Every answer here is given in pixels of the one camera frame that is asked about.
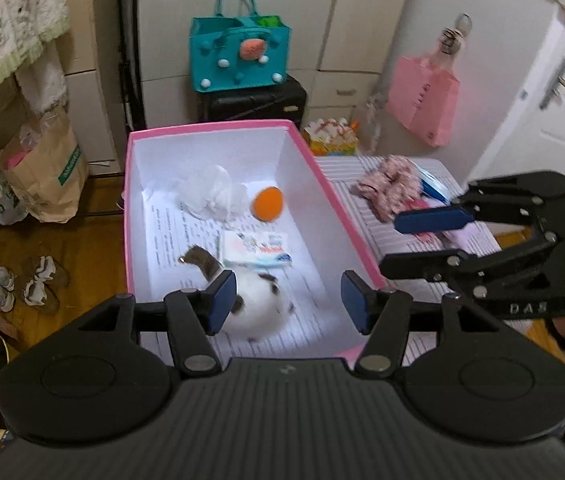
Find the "beige wardrobe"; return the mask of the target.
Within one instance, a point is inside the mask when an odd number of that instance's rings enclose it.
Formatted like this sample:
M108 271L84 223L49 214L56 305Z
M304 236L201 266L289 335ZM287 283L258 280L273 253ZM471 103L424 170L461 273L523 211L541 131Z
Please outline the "beige wardrobe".
M406 0L68 0L69 116L94 174L120 171L127 118L192 122L198 96L299 81L303 115L343 114L381 73Z

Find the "colourful gift box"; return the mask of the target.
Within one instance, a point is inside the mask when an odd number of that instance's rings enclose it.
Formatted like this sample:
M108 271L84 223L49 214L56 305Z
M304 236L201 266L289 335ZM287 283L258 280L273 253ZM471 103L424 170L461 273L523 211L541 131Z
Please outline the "colourful gift box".
M358 122L345 118L320 118L306 125L302 136L315 156L349 156L357 151L357 128Z

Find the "teal felt handbag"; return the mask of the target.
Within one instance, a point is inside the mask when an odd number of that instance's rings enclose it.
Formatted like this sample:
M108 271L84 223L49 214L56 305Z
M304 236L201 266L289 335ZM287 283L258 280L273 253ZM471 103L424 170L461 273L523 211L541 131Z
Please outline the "teal felt handbag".
M292 29L276 14L227 16L215 0L211 16L194 18L189 30L189 70L194 91L268 87L287 79Z

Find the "orange makeup sponge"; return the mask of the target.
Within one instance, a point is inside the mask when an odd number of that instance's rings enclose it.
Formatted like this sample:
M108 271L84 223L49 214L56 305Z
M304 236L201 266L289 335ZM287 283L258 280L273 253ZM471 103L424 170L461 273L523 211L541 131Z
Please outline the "orange makeup sponge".
M277 220L283 211L283 194L276 186L264 188L252 202L252 214L261 222Z

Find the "white door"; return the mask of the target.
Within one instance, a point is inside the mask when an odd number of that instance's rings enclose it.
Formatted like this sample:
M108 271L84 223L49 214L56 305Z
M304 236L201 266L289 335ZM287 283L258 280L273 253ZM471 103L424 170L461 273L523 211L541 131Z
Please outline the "white door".
M565 90L540 110L549 78L565 56L565 20L552 26L525 81L526 98L514 105L503 128L470 172L470 181L555 170L565 174Z

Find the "brown paper bag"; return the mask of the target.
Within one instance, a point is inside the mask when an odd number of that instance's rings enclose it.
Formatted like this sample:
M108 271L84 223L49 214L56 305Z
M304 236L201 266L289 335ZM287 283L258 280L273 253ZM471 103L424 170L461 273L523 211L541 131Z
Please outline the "brown paper bag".
M72 219L88 167L64 108L57 106L24 124L0 152L0 170L35 219L46 223Z

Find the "printed paper sheet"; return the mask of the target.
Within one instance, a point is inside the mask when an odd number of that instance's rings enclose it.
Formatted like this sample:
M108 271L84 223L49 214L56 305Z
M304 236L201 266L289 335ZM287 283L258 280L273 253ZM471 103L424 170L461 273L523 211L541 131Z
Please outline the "printed paper sheet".
M145 269L134 272L134 292L141 301L162 299L183 287L201 288L206 281L199 269L181 263L179 257L192 245L220 254L220 234L225 226L213 220L200 220L177 204L166 193L156 193L144 201ZM224 360L232 356L264 358L305 358L333 356L337 339L332 329L329 298L304 240L291 214L285 212L272 230L288 236L291 266L274 269L294 306L287 324L276 334L252 344L246 338L220 332L211 338L212 346Z

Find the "pink cardboard box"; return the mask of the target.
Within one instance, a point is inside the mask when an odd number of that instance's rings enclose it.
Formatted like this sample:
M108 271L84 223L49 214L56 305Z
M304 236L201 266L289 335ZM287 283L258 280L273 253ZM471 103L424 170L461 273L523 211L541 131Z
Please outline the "pink cardboard box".
M223 359L353 359L363 336L341 301L352 270L379 287L378 263L286 120L207 122L130 136L124 195L127 287L141 302L205 277L200 247L222 266L273 275L281 306L245 306L212 340Z

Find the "black suitcase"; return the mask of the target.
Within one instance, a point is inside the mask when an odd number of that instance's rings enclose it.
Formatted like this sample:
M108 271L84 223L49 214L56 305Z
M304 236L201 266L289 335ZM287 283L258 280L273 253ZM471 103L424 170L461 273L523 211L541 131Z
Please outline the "black suitcase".
M199 122L285 119L301 128L307 92L291 76L268 87L197 93Z

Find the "pink paper shopping bag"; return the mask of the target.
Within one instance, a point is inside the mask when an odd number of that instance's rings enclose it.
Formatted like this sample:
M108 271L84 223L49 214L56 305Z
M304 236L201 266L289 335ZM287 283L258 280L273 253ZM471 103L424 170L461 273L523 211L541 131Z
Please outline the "pink paper shopping bag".
M449 143L459 98L460 81L450 70L430 63L426 56L402 56L386 108L397 122L433 148Z

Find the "white panda plush toy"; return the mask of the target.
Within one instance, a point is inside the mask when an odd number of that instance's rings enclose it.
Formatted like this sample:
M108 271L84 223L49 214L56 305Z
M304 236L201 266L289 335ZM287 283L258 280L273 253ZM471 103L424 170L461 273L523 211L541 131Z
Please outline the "white panda plush toy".
M279 334L294 313L294 304L278 278L262 270L229 266L237 280L237 295L222 332L256 344Z

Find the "blue white tissue pack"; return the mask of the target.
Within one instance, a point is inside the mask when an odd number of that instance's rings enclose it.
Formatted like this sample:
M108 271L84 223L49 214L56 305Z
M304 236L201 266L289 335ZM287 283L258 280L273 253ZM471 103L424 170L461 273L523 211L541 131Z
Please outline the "blue white tissue pack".
M225 231L220 235L220 258L231 266L280 268L292 264L288 235L276 232Z

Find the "striped white tablecloth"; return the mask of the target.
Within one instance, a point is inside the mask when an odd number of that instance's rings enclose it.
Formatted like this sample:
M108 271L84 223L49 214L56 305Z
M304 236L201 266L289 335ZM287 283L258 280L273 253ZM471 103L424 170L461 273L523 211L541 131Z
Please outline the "striped white tablecloth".
M446 186L451 197L462 194L463 189L442 162L433 158L412 158L411 160ZM387 254L433 252L433 250L446 248L461 248L468 254L477 256L499 252L500 246L496 238L481 222L470 223L463 230L450 233L449 238L445 234L401 234L394 229L393 223L378 220L368 200L354 193L354 186L361 177L375 170L382 161L381 156L316 157L319 168L331 183L348 217L356 226L360 236L366 240L377 260L381 260ZM397 281L389 282L389 284L408 292L417 300L427 302L436 302L442 299L445 292L449 291L445 283L428 283L424 280ZM403 365L411 364L418 356L432 350L435 344L435 333L410 333Z

